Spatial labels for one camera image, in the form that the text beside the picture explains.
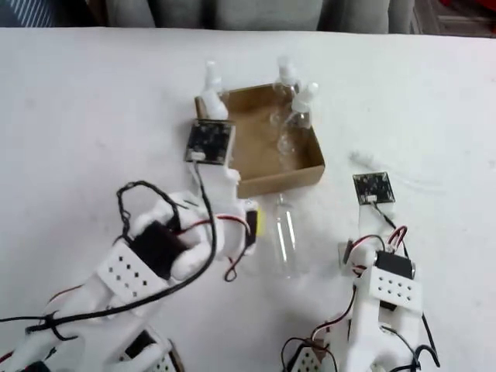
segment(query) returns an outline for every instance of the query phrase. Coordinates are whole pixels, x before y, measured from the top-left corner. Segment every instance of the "perforated white panel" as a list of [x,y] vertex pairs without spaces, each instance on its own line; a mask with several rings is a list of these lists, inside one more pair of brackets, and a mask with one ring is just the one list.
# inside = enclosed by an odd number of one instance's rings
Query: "perforated white panel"
[[320,362],[311,347],[304,347],[298,354],[291,372],[319,372]]
[[369,294],[382,301],[422,314],[422,286],[401,275],[372,267]]
[[156,365],[151,367],[147,372],[179,372],[172,364],[169,353],[159,360]]
[[[126,244],[117,242],[97,269],[98,276],[125,304],[147,297],[167,287]],[[143,314],[143,306],[133,309]]]

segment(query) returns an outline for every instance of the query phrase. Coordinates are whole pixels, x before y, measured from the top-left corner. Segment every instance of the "white bottle cap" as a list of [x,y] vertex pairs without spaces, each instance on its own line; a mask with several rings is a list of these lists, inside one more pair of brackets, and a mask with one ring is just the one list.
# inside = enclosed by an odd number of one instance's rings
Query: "white bottle cap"
[[319,91],[319,85],[317,83],[310,83],[307,87],[300,91],[294,98],[291,108],[296,112],[309,112],[310,102],[317,95]]
[[205,90],[213,89],[217,93],[220,93],[222,91],[222,77],[217,68],[217,63],[214,60],[207,60],[205,67]]
[[226,105],[220,100],[219,95],[213,89],[208,89],[201,93],[201,99],[205,105],[207,116],[212,120],[227,120],[229,113]]
[[295,85],[297,83],[297,71],[288,56],[280,56],[277,59],[279,65],[279,79],[284,85]]

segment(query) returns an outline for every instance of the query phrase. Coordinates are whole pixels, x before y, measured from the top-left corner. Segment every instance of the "wire bundle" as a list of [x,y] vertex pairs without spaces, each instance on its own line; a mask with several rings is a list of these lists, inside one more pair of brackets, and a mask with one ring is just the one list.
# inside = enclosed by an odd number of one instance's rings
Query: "wire bundle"
[[[149,304],[154,301],[158,301],[164,297],[167,297],[169,295],[172,295],[173,293],[187,287],[189,284],[193,283],[196,281],[204,272],[207,271],[207,269],[210,267],[212,264],[213,260],[215,259],[215,254],[216,254],[216,249],[217,249],[217,234],[215,230],[215,221],[214,221],[214,215],[212,212],[212,207],[210,205],[210,201],[208,199],[208,196],[205,191],[205,186],[203,185],[203,180],[200,175],[199,169],[198,169],[198,164],[194,162],[194,169],[195,173],[198,175],[198,180],[200,183],[200,191],[201,191],[201,198],[203,199],[203,202],[205,203],[205,207],[208,212],[208,222],[212,228],[212,248],[210,251],[210,254],[205,261],[205,264],[196,272],[195,274],[191,275],[188,279],[185,281],[181,282],[180,284],[176,284],[173,287],[166,288],[163,291],[157,292],[155,294],[150,295],[149,297],[142,298],[138,301],[131,302],[129,304],[115,307],[115,308],[109,308],[106,310],[102,310],[99,312],[89,312],[89,313],[84,313],[84,314],[77,314],[77,315],[69,315],[61,318],[53,318],[53,315],[45,315],[45,316],[23,316],[23,317],[15,317],[15,318],[7,318],[7,319],[0,319],[0,323],[3,322],[13,322],[13,321],[18,321],[18,320],[40,320],[41,323],[39,325],[32,325],[30,327],[26,328],[26,333],[31,333],[31,332],[39,332],[47,329],[52,329],[52,331],[56,334],[58,334],[57,328],[58,326],[61,326],[63,324],[67,324],[70,322],[77,322],[81,320],[88,320],[88,319],[96,319],[96,318],[102,318],[110,315],[116,315],[120,314],[122,312],[127,312],[129,310],[133,310],[134,308],[138,308],[140,306]],[[126,242],[129,243],[130,237],[129,237],[129,229],[130,229],[130,224],[129,224],[129,219],[131,217],[130,213],[125,210],[124,204],[122,202],[122,196],[123,194],[137,186],[144,186],[146,188],[149,188],[153,191],[155,191],[162,199],[169,203],[170,206],[173,209],[174,216],[170,221],[167,223],[167,227],[172,229],[172,231],[180,231],[181,230],[181,225],[179,223],[179,215],[177,211],[177,205],[172,199],[163,191],[161,191],[159,188],[156,186],[146,182],[146,181],[137,181],[137,182],[130,182],[123,188],[119,189],[117,191],[117,198],[118,198],[118,204],[119,204],[119,213],[121,215],[121,220],[122,220],[122,234],[119,236],[119,238],[123,238]]]

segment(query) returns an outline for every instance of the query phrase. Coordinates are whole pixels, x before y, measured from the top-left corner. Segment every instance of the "gray couch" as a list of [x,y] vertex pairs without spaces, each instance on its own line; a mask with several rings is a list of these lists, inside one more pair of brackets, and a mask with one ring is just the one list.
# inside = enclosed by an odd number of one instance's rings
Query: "gray couch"
[[107,0],[111,26],[409,33],[414,0]]

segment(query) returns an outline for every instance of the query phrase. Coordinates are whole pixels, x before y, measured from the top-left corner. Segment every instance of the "black cable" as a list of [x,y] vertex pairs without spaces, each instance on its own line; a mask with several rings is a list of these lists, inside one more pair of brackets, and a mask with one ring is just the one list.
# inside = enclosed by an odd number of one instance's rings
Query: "black cable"
[[177,203],[174,200],[172,200],[169,197],[169,195],[167,195],[165,192],[160,190],[154,184],[151,184],[150,182],[146,182],[146,181],[134,181],[125,184],[115,193],[117,195],[117,204],[119,206],[119,214],[122,220],[122,234],[118,236],[118,238],[115,241],[117,241],[119,238],[123,238],[128,244],[132,242],[131,238],[129,237],[129,229],[131,228],[131,222],[129,220],[131,218],[131,213],[126,211],[126,209],[124,208],[124,201],[122,200],[122,196],[126,191],[129,191],[138,186],[144,186],[145,188],[149,188],[150,190],[155,191],[155,193],[157,193],[168,205],[171,206],[173,216],[167,222],[165,227],[171,229],[172,231],[181,230],[181,223],[179,221],[179,211],[177,210]]
[[0,323],[16,322],[18,320],[45,320],[46,316],[15,316],[13,318],[0,319]]
[[408,349],[410,350],[410,352],[412,352],[412,356],[413,356],[413,363],[414,365],[418,366],[419,365],[419,359],[417,357],[417,355],[415,354],[415,350],[413,350],[412,346],[410,346],[410,344],[408,343],[408,341],[406,340],[405,337],[403,337],[396,329],[393,329],[393,328],[390,328],[390,327],[387,327],[385,325],[381,326],[382,329],[385,329],[387,330],[388,332],[391,332],[393,333],[394,335],[396,335],[401,341],[403,341],[403,343],[406,345],[406,347],[408,347]]
[[426,350],[429,352],[429,354],[431,354],[431,357],[434,360],[434,364],[436,365],[436,367],[440,368],[441,363],[439,362],[439,358],[437,357],[437,352],[430,346],[421,345],[417,349],[415,349],[415,355],[417,356],[417,360],[419,360],[420,354],[422,353],[423,350]]
[[[386,223],[390,227],[392,227],[393,229],[396,229],[396,224],[388,217],[388,215],[386,215],[384,212],[381,211],[381,209],[377,206],[377,203],[372,202],[372,206],[384,218],[384,221],[386,221]],[[403,250],[405,252],[405,257],[409,259],[410,256],[408,255],[408,251],[406,249],[405,242],[403,242]],[[437,354],[436,345],[434,343],[434,338],[432,337],[431,329],[429,328],[429,324],[427,323],[427,318],[425,317],[425,313],[422,313],[422,322],[424,323],[425,333],[427,333],[427,338],[429,339],[430,347],[432,348],[432,351],[434,352],[434,353],[431,353],[432,358],[436,362],[436,366],[441,367],[441,365],[439,363],[439,356]]]
[[431,329],[429,328],[429,324],[427,324],[427,318],[425,317],[425,313],[422,313],[422,322],[424,323],[425,332],[427,333],[427,338],[429,339],[429,343],[430,343],[432,349],[437,354],[436,345],[434,345],[434,339],[432,337],[432,333],[431,333]]
[[434,351],[432,349],[432,347],[430,347],[430,346],[420,345],[419,347],[417,347],[417,349],[415,349],[415,356],[417,358],[416,359],[416,362],[415,362],[415,359],[413,359],[412,360],[412,363],[407,364],[406,366],[400,366],[400,367],[393,368],[389,372],[399,372],[401,370],[410,370],[410,372],[416,372],[417,370],[420,370],[421,369],[421,365],[420,365],[419,357],[420,357],[420,354],[422,353],[423,350],[429,351],[429,353],[431,354],[432,359],[434,360],[434,363],[436,364],[436,366],[438,368],[440,368],[441,367],[441,364],[439,363],[439,359],[437,357],[437,352]]
[[396,367],[396,368],[393,368],[392,370],[390,370],[389,372],[400,372],[400,370],[409,370],[410,368],[415,367],[415,370],[416,370],[416,365],[414,364],[409,364],[407,366],[401,366],[401,367]]
[[[212,262],[215,258],[215,254],[216,254],[216,250],[217,250],[217,233],[215,231],[215,221],[214,221],[214,215],[212,212],[212,206],[210,205],[210,201],[209,201],[208,196],[205,192],[205,186],[203,185],[203,180],[202,180],[202,177],[200,175],[198,165],[196,163],[194,163],[194,169],[195,169],[196,174],[198,175],[198,181],[200,183],[201,198],[203,199],[203,202],[205,203],[205,207],[207,208],[208,217],[210,219],[210,225],[212,227],[212,249],[210,251],[210,255],[208,256],[208,259],[205,261],[205,264],[201,267],[201,269],[196,274],[191,275],[188,279],[186,279],[185,281],[183,281],[180,284],[176,284],[173,287],[166,288],[163,291],[157,292],[156,294],[152,294],[149,297],[143,298],[143,299],[135,301],[135,302],[131,302],[127,305],[102,310],[100,312],[89,312],[86,314],[69,315],[69,316],[65,316],[62,318],[51,319],[49,322],[47,322],[47,317],[20,317],[20,319],[13,319],[13,318],[10,318],[10,319],[12,319],[12,320],[30,320],[30,319],[31,320],[33,320],[33,319],[39,320],[39,319],[42,319],[45,321],[43,324],[32,325],[32,326],[26,328],[26,332],[31,333],[31,332],[43,331],[46,329],[52,329],[53,327],[60,326],[62,324],[66,324],[69,322],[102,318],[104,316],[120,314],[122,312],[127,312],[129,310],[133,310],[134,308],[137,308],[137,307],[149,304],[151,302],[160,300],[161,298],[164,298],[168,295],[172,295],[173,293],[181,290],[184,287],[187,287],[193,281],[198,279],[204,272],[206,272],[206,270],[210,267],[210,265],[212,264]],[[131,183],[127,184],[124,188],[121,188],[119,191],[124,192],[124,191],[129,190],[130,188],[134,188],[135,186],[138,186],[138,185],[143,185],[143,186],[151,188],[154,191],[158,191],[157,194],[159,194],[166,202],[169,202],[169,200],[171,202],[173,202],[167,194],[165,194],[163,191],[161,191],[156,186],[154,186],[152,184],[148,184],[145,181],[131,182]],[[119,193],[119,191],[118,191],[119,211],[121,212],[122,221],[124,223],[126,223],[126,220],[129,221],[129,213],[122,206],[122,192]],[[177,207],[173,206],[173,211],[175,211],[174,213],[177,213]],[[177,216],[177,222],[172,222],[172,226],[175,226],[176,224],[177,224],[177,226],[179,226],[178,225],[178,216]],[[127,236],[128,231],[129,231],[129,227],[124,227],[122,230],[123,235]],[[10,321],[10,320],[0,319],[0,322],[8,322],[8,321]]]
[[282,346],[282,349],[281,349],[281,362],[282,362],[282,370],[283,370],[283,372],[288,372],[288,368],[286,367],[286,363],[284,362],[284,350],[286,349],[286,346],[291,341],[295,341],[295,340],[301,341],[304,345],[310,346],[312,349],[317,349],[317,350],[325,351],[326,353],[328,353],[331,356],[331,358],[332,358],[332,363],[334,364],[334,371],[337,372],[337,370],[338,370],[338,363],[336,362],[336,358],[334,357],[334,354],[331,353],[331,350],[327,349],[324,346],[320,346],[317,343],[314,343],[314,342],[312,342],[312,341],[310,341],[308,339],[302,339],[301,337],[291,337],[291,338],[287,339],[286,342],[284,343],[284,345]]
[[238,258],[234,262],[231,263],[231,266],[229,269],[227,269],[226,273],[224,274],[224,281],[227,281],[228,283],[233,282],[237,277],[238,274],[236,273],[236,266],[239,264],[241,259],[245,256],[246,251],[250,248],[250,246],[245,246],[241,253],[239,254]]

